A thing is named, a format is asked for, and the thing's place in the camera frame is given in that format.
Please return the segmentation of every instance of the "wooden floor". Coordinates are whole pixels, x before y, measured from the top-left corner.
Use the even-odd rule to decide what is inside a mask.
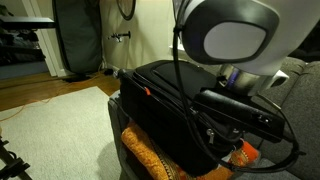
[[[120,88],[120,82],[103,73],[77,83],[65,82],[61,78],[51,77],[49,73],[0,80],[0,111],[93,86],[98,86],[110,96]]]

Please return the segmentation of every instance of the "gray couch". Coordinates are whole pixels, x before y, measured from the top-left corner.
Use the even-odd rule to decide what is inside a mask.
[[[217,66],[204,66],[207,71],[216,73]],[[320,62],[306,64],[304,61],[287,58],[282,70],[290,76],[289,81],[279,87],[262,92],[262,94],[280,105],[291,122],[306,156],[301,156],[298,162],[287,171],[274,174],[249,174],[237,176],[236,179],[318,179],[320,178]],[[115,138],[119,161],[122,166],[123,179],[151,179],[146,169],[137,161],[134,155],[121,143],[120,135],[126,127],[129,118],[121,109],[119,91],[109,101],[109,113]],[[257,147],[261,138],[246,134],[245,139]],[[272,144],[264,141],[261,148],[261,161],[257,166],[268,166],[284,159],[291,150],[291,145],[285,141]]]

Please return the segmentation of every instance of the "orange tag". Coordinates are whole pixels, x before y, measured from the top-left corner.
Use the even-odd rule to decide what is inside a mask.
[[[150,96],[150,95],[151,95],[150,90],[149,90],[147,87],[144,87],[144,89],[145,89],[145,91],[146,91],[146,93],[147,93],[147,96]]]

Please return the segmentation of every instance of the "beige carpet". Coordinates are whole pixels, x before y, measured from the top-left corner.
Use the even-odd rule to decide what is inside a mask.
[[[31,165],[35,180],[119,179],[108,100],[92,87],[28,105],[1,123],[5,147]],[[0,112],[0,119],[18,110]]]

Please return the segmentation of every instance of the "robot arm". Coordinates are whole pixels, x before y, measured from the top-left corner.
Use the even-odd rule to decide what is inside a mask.
[[[318,0],[189,0],[177,23],[193,60],[223,64],[221,84],[252,96],[289,78],[281,64],[318,22],[318,7]]]

